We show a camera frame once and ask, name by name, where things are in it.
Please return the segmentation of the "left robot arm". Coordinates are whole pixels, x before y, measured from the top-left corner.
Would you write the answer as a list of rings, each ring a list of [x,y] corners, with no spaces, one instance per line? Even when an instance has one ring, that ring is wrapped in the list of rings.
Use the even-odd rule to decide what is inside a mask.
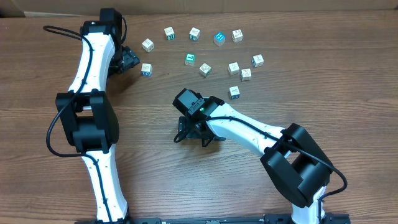
[[[66,93],[58,93],[56,120],[60,120],[74,157],[82,158],[96,199],[94,223],[130,223],[129,208],[119,183],[116,143],[119,123],[106,95],[106,83],[140,60],[129,48],[125,18],[114,8],[102,8],[97,21],[86,21],[79,32],[63,30],[82,42],[80,64]]]

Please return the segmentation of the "plain wooden block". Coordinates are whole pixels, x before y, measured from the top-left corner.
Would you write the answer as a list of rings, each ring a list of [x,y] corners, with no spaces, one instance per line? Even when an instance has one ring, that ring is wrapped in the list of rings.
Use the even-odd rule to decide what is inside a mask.
[[[240,72],[240,68],[237,62],[230,63],[228,65],[228,71],[230,75],[237,75]]]

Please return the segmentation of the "wooden block animal drawing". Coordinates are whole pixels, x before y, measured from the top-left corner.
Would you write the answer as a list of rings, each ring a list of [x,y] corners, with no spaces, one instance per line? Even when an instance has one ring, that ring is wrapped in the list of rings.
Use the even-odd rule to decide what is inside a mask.
[[[211,73],[211,71],[212,68],[206,63],[203,63],[200,66],[200,74],[202,74],[204,77],[207,77]]]

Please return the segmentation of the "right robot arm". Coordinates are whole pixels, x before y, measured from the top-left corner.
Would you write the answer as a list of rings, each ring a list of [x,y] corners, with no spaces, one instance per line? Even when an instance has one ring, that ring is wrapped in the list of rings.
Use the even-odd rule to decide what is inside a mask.
[[[333,164],[301,126],[287,129],[252,119],[224,102],[184,88],[174,99],[184,119],[174,141],[194,135],[206,147],[214,139],[229,139],[260,157],[276,189],[292,203],[293,223],[324,223],[322,195]]]

